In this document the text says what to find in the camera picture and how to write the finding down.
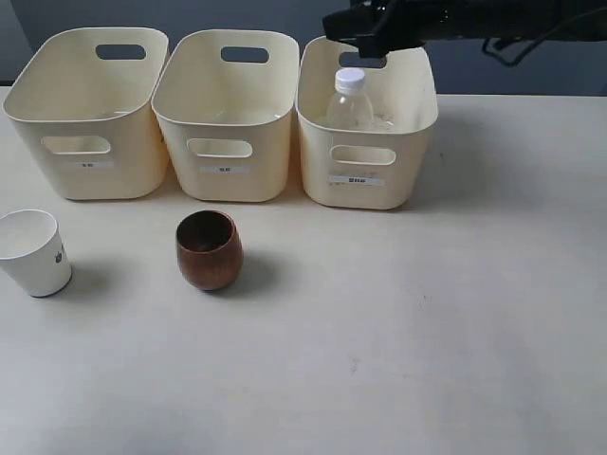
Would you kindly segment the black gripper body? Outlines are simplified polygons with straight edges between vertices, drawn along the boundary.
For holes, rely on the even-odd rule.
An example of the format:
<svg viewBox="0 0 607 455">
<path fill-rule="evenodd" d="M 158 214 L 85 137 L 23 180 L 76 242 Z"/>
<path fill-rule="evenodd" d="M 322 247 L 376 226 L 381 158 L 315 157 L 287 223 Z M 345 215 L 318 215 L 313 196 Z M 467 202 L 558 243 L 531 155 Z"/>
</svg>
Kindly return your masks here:
<svg viewBox="0 0 607 455">
<path fill-rule="evenodd" d="M 354 47 L 362 58 L 461 39 L 473 23 L 470 1 L 352 1 L 322 19 L 328 40 Z"/>
</svg>

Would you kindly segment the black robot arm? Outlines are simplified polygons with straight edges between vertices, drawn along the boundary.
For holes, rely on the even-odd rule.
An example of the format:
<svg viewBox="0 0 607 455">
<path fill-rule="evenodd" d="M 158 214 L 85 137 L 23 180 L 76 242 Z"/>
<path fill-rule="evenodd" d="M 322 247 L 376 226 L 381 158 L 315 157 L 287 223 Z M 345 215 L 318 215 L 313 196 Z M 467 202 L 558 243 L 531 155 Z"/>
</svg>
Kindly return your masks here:
<svg viewBox="0 0 607 455">
<path fill-rule="evenodd" d="M 428 41 L 600 42 L 604 1 L 352 1 L 322 19 L 325 37 L 382 58 Z"/>
</svg>

